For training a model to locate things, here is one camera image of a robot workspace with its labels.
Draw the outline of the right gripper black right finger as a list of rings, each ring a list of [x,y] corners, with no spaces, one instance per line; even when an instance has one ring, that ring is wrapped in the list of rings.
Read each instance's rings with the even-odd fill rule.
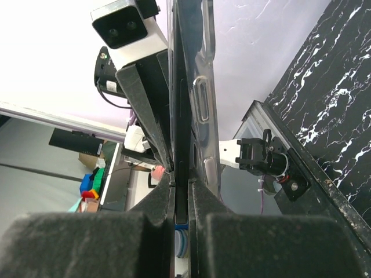
[[[238,215],[188,183],[190,277],[369,277],[344,228],[325,217]]]

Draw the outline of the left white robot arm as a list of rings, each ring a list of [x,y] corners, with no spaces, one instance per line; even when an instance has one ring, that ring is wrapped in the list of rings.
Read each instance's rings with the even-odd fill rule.
[[[165,124],[165,138],[169,135],[169,88],[168,55],[162,51],[133,64],[138,70],[141,88],[150,101],[154,115]],[[102,97],[106,94],[127,98],[124,90],[116,79],[117,69],[108,52],[103,46],[96,59],[94,83]],[[271,130],[265,129],[263,138],[242,138],[219,142],[221,150],[220,162],[223,165],[246,170],[253,175],[285,176],[293,163],[278,139],[272,137]]]

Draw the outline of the grey phone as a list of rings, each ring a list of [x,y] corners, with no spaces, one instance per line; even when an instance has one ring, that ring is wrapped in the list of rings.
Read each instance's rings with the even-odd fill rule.
[[[191,108],[177,1],[169,1],[170,129],[176,187],[177,224],[188,222]]]

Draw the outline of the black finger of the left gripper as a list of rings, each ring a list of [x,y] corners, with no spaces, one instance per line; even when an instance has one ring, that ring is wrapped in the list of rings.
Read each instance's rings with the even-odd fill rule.
[[[149,136],[155,159],[172,171],[168,66],[168,51],[163,50],[124,65],[115,77]]]

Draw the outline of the clear transparent phone case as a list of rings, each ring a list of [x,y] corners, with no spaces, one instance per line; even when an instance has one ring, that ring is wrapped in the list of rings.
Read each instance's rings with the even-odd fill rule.
[[[177,1],[191,108],[190,168],[215,196],[220,194],[219,134],[213,61],[213,1]]]

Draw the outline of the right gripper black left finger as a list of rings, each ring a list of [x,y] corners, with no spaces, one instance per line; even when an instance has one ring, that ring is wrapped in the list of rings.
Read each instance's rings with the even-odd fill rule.
[[[2,277],[173,277],[172,178],[124,212],[26,214],[1,239]]]

